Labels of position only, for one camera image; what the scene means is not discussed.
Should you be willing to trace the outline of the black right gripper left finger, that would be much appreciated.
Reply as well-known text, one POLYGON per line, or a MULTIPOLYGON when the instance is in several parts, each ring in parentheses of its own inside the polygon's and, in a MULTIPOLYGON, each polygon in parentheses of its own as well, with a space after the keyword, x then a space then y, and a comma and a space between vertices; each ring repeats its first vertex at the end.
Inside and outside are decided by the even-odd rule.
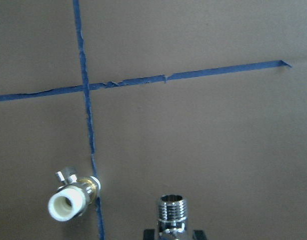
POLYGON ((143 240, 159 240, 159 234, 155 229, 145 229, 142 235, 143 240))

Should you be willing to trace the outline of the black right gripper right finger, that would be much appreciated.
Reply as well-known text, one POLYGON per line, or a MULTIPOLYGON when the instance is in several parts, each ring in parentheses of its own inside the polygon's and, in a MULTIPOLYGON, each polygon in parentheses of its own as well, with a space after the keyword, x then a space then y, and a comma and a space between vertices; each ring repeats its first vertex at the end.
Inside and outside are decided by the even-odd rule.
POLYGON ((207 235, 203 230, 194 229, 191 233, 190 240, 207 240, 207 235))

